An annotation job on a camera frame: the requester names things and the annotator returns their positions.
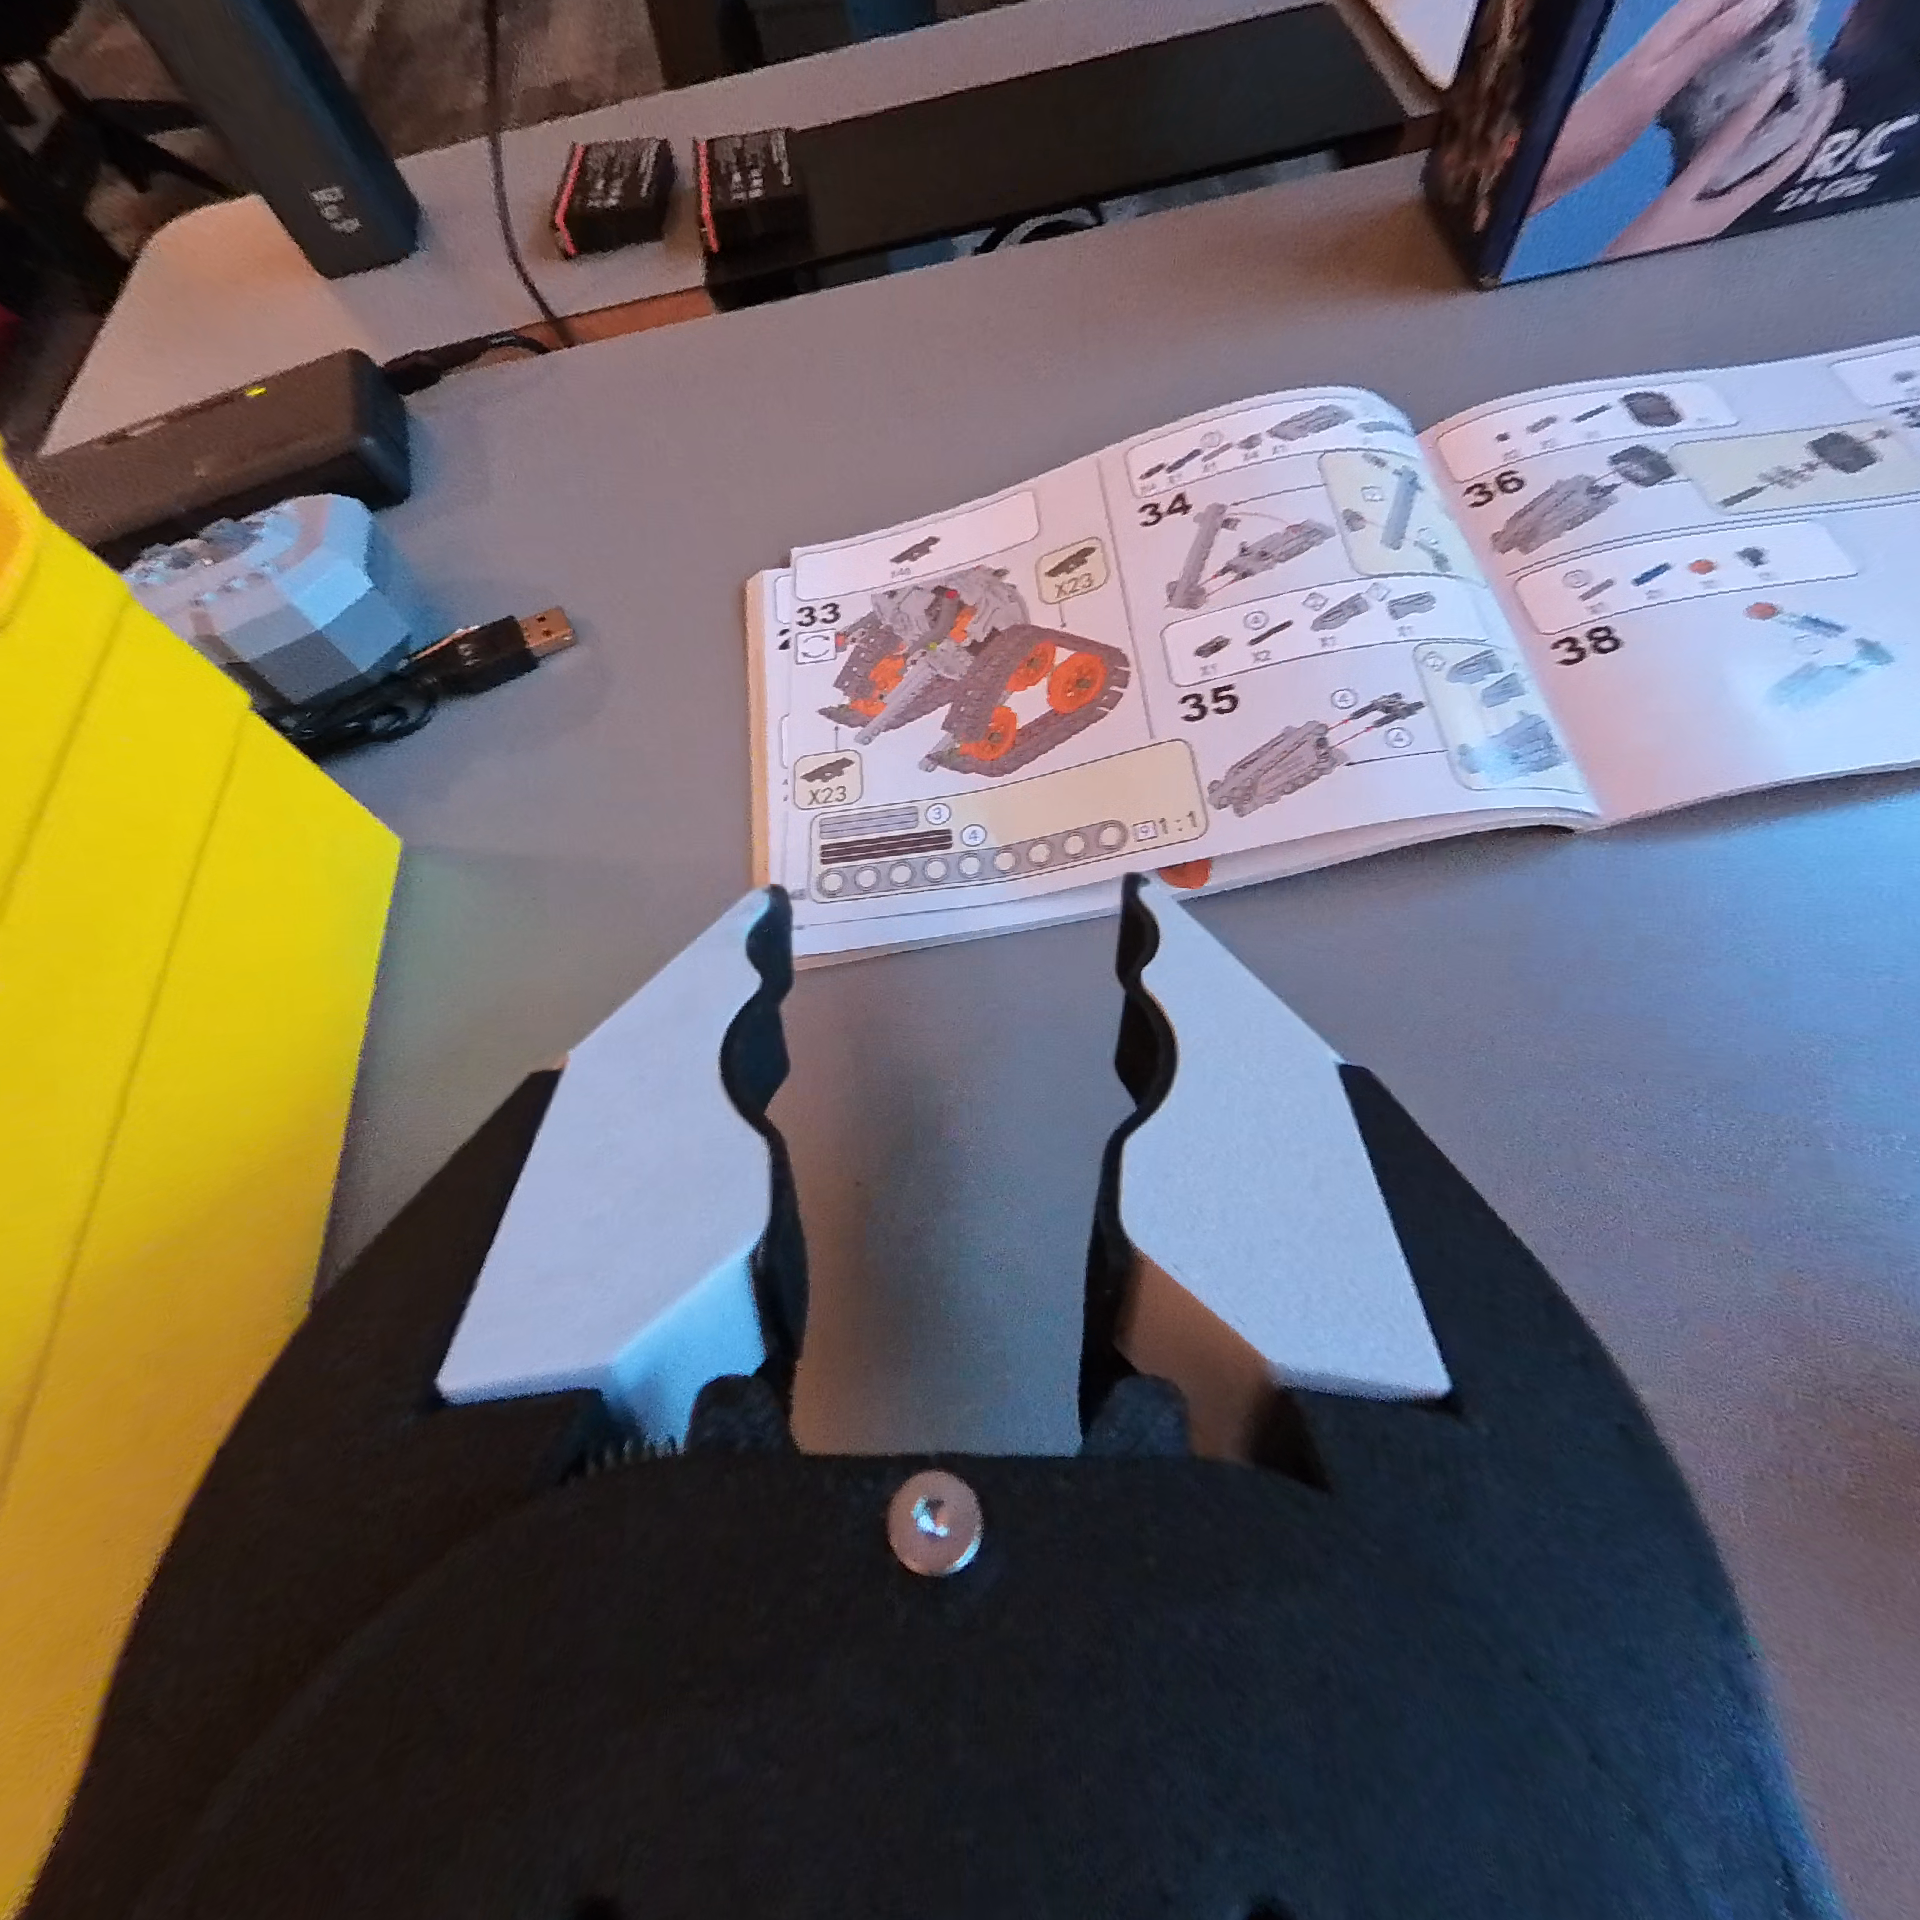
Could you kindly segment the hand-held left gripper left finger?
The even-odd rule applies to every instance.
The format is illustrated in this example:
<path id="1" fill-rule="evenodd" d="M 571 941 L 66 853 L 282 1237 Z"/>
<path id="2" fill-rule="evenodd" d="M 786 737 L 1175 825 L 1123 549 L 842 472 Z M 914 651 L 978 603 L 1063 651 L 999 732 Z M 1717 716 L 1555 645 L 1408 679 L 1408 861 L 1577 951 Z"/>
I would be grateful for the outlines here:
<path id="1" fill-rule="evenodd" d="M 791 1415 L 797 1194 L 791 900 L 744 895 L 563 1059 L 434 1375 L 444 1404 L 591 1390 L 645 1442 L 691 1442 L 711 1380 Z"/>

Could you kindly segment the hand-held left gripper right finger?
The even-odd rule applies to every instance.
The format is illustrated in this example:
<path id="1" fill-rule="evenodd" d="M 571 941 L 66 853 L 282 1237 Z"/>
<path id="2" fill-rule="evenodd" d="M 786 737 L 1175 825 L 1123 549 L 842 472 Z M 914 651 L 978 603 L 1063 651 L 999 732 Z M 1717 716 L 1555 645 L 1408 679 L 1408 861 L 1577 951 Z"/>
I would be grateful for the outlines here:
<path id="1" fill-rule="evenodd" d="M 1113 976 L 1130 1107 L 1100 1153 L 1085 1404 L 1130 1372 L 1185 1404 L 1440 1404 L 1346 1059 L 1154 877 L 1123 885 Z"/>

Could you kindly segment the white instruction booklet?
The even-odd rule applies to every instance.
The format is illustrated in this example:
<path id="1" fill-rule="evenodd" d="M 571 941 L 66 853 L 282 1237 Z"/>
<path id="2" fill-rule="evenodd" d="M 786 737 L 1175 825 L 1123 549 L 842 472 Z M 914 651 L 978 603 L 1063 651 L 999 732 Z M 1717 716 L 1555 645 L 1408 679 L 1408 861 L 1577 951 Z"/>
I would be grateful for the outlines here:
<path id="1" fill-rule="evenodd" d="M 797 959 L 1918 769 L 1918 341 L 1243 398 L 752 577 Z"/>

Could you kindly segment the grey desk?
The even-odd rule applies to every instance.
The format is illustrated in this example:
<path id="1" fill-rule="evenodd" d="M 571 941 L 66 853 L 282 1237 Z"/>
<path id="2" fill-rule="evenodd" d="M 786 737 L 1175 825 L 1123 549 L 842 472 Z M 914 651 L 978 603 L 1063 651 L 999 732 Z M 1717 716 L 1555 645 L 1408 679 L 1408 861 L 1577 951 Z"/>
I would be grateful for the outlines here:
<path id="1" fill-rule="evenodd" d="M 752 885 L 744 583 L 1257 390 L 1416 426 L 1918 327 L 1918 204 L 1475 293 L 1419 156 L 467 371 L 389 517 L 579 645 L 338 779 L 403 841 L 322 1280 Z M 1853 1917 L 1918 1917 L 1918 793 L 1496 832 L 1200 900 L 1619 1353 Z M 1074 1438 L 1111 924 L 797 976 L 816 1451 Z"/>
<path id="2" fill-rule="evenodd" d="M 507 270 L 484 142 L 408 156 L 425 251 L 321 280 L 250 199 L 162 228 L 131 270 L 50 447 L 358 346 L 395 359 L 535 318 Z M 1380 159 L 1081 237 L 821 288 L 682 331 L 663 354 L 722 410 L 797 395 L 833 410 L 938 426 L 996 409 L 1063 409 L 1081 447 L 1257 388 L 1357 378 L 1416 400 L 1416 313 L 1461 295 L 1419 204 L 1419 162 Z"/>

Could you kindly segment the yellow plastic bin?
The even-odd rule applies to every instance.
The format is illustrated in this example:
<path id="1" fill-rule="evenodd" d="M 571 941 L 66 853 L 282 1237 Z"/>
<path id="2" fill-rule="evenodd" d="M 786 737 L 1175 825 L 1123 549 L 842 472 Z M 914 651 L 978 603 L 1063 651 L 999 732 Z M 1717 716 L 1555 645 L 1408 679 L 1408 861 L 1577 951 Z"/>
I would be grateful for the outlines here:
<path id="1" fill-rule="evenodd" d="M 309 1297 L 395 882 L 5 468 L 5 1917 Z"/>

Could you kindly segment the grey battery hub brick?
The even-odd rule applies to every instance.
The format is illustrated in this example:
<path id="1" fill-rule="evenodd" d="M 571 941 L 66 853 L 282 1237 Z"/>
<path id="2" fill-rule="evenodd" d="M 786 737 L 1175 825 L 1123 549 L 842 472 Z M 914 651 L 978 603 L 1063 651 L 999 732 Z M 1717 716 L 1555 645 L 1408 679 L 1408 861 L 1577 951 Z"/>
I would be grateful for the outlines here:
<path id="1" fill-rule="evenodd" d="M 264 716 L 343 699 L 430 638 L 411 569 L 372 508 L 338 494 L 153 543 L 122 583 Z"/>

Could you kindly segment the black charger box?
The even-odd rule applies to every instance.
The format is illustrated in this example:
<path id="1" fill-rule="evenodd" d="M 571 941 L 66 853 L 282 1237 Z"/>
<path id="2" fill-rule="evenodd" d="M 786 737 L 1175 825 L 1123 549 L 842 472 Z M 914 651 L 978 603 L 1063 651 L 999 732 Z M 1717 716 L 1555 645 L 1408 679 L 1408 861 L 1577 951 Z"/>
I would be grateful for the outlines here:
<path id="1" fill-rule="evenodd" d="M 415 490 L 411 418 L 362 351 L 338 351 L 112 434 L 23 458 L 34 504 L 102 560 L 296 498 L 372 510 Z"/>

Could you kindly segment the dark blue long case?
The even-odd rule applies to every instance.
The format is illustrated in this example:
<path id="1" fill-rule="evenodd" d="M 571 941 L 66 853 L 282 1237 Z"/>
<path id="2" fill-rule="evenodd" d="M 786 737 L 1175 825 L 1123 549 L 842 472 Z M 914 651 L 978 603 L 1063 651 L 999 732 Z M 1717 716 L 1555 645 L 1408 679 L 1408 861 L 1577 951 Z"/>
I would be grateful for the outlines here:
<path id="1" fill-rule="evenodd" d="M 321 277 L 418 251 L 418 199 L 299 4 L 122 11 Z"/>

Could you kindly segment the blue robot kit box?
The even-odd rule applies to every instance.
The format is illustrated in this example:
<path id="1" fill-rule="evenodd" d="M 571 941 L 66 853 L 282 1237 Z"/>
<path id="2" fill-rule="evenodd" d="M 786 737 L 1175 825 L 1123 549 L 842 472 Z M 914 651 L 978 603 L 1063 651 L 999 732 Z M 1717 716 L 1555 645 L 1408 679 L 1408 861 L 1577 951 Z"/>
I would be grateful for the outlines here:
<path id="1" fill-rule="evenodd" d="M 1477 4 L 1424 167 L 1477 288 L 1918 199 L 1918 4 Z"/>

